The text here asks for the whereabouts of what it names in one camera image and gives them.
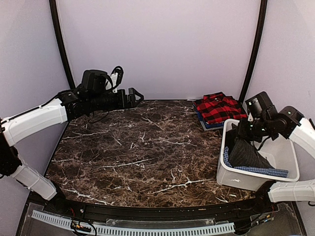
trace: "robotic arm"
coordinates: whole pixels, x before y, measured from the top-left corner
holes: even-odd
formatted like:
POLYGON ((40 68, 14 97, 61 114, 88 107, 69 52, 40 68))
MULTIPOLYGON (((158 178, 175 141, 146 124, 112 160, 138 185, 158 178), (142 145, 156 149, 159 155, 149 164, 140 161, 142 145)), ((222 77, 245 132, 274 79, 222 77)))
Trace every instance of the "robotic arm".
POLYGON ((82 83, 73 90, 58 93, 45 104, 0 123, 0 174, 11 176, 18 182, 51 200, 57 194, 55 185, 36 170, 29 167, 14 147, 19 141, 55 124, 70 122, 82 115, 103 110, 121 110, 136 107, 144 96, 134 88, 129 95, 117 90, 123 78, 123 69, 117 66, 109 76, 100 70, 86 70, 82 83))
MULTIPOLYGON (((250 112, 249 120, 241 120, 238 135, 247 141, 261 142, 263 136, 272 140, 281 134, 301 146, 315 159, 315 126, 298 110, 291 106, 279 113, 266 92, 246 101, 250 112)), ((268 189, 271 202, 315 201, 315 180, 298 182, 276 182, 268 189)))

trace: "gray folded cloth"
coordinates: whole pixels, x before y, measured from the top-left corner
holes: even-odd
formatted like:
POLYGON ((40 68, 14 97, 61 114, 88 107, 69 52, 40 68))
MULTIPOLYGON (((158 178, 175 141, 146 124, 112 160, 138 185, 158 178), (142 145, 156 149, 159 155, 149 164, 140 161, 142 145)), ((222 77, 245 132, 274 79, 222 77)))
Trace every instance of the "gray folded cloth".
POLYGON ((248 166, 257 168, 274 168, 244 139, 235 139, 235 145, 229 154, 229 163, 233 167, 248 166))

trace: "plastic container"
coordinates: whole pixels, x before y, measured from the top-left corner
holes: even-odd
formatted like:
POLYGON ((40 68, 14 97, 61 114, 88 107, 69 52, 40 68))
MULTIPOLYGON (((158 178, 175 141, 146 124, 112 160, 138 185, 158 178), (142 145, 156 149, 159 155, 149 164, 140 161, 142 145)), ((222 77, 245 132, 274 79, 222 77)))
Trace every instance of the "plastic container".
POLYGON ((288 170, 287 178, 262 175, 248 171, 237 170, 225 165, 223 161, 225 134, 232 129, 232 124, 238 124, 238 120, 228 119, 224 123, 220 159, 217 171, 217 182, 220 185, 227 185, 236 188, 257 191, 260 186, 268 180, 285 182, 296 182, 300 177, 299 167, 296 159, 293 142, 281 135, 272 141, 268 139, 259 153, 266 157, 269 163, 277 169, 288 170))

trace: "black pole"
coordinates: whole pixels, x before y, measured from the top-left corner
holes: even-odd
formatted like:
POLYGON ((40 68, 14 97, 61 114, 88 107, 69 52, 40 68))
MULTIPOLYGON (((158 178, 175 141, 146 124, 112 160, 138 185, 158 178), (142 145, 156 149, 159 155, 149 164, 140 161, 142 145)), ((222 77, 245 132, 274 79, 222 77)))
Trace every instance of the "black pole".
POLYGON ((51 17, 53 19, 53 24, 54 24, 54 29, 55 29, 56 40, 57 40, 57 44, 59 48, 59 53, 60 53, 61 60, 63 62, 64 72, 67 77, 70 89, 75 89, 75 84, 74 84, 74 80, 71 74, 68 57, 64 48, 63 35, 61 33, 56 0, 49 0, 49 4, 50 4, 51 17))
POLYGON ((262 36, 262 30, 264 28, 264 22, 265 22, 265 16, 266 16, 266 10, 267 10, 267 2, 268 0, 261 0, 260 2, 260 10, 259 10, 259 17, 258 17, 258 23, 257 23, 257 29, 256 29, 256 34, 255 34, 255 40, 254 44, 252 46, 252 54, 251 54, 251 59, 247 68, 245 80, 243 83, 242 91, 240 94, 240 98, 238 101, 240 103, 244 102, 248 87, 251 82, 252 78, 252 72, 254 71, 257 55, 258 55, 258 49, 260 45, 260 40, 262 36))

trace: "stack of folded clothes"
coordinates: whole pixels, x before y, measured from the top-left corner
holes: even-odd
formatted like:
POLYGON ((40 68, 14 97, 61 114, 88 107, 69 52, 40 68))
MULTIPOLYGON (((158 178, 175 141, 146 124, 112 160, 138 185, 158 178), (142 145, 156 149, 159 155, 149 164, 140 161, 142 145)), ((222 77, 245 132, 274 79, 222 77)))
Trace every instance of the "stack of folded clothes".
POLYGON ((223 128, 227 119, 247 118, 239 103, 223 92, 204 95, 203 99, 194 101, 193 106, 204 130, 223 128))
POLYGON ((287 170, 275 169, 254 146, 238 138, 236 127, 226 133, 223 160, 226 166, 238 170, 283 178, 288 174, 287 170))

